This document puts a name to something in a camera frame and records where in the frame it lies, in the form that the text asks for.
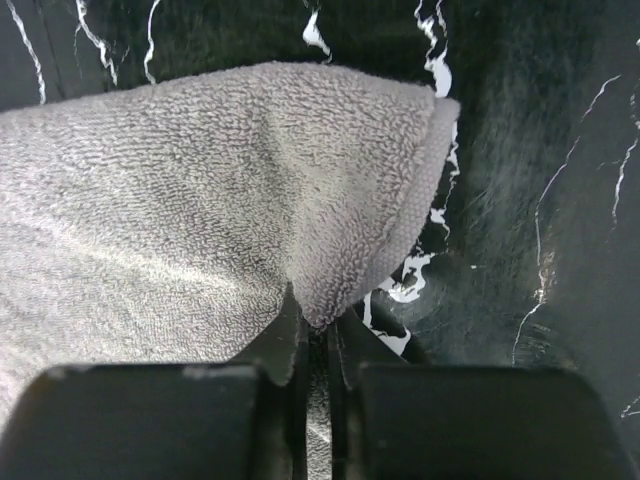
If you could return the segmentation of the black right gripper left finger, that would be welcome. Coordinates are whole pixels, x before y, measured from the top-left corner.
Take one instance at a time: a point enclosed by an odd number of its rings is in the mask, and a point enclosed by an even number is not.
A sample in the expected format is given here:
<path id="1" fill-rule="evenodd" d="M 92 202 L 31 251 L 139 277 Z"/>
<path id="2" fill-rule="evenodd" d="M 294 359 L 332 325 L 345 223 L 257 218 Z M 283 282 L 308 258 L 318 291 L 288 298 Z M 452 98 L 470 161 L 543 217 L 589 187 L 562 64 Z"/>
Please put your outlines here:
<path id="1" fill-rule="evenodd" d="M 224 363 L 60 365 L 20 396 L 5 479 L 303 479 L 308 327 L 292 295 Z"/>

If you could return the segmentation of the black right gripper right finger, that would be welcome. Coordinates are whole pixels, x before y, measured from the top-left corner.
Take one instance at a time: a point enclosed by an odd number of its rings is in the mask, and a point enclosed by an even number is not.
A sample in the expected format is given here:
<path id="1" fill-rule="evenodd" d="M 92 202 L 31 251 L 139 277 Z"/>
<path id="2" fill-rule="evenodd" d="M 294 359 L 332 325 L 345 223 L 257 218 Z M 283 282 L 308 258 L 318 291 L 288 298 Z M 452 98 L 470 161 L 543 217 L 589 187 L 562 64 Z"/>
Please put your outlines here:
<path id="1" fill-rule="evenodd" d="M 557 369 L 432 367 L 353 311 L 328 329 L 336 479 L 621 479 L 597 393 Z"/>

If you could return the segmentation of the grey towel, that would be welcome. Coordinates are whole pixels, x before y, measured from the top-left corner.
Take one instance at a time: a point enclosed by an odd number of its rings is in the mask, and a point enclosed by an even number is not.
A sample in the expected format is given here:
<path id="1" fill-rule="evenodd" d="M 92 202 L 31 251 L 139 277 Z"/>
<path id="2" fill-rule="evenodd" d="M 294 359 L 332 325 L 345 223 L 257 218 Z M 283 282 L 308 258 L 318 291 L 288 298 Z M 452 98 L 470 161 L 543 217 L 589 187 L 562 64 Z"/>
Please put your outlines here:
<path id="1" fill-rule="evenodd" d="M 264 63 L 1 116 L 1 411 L 58 363 L 227 359 L 414 247 L 459 104 Z"/>

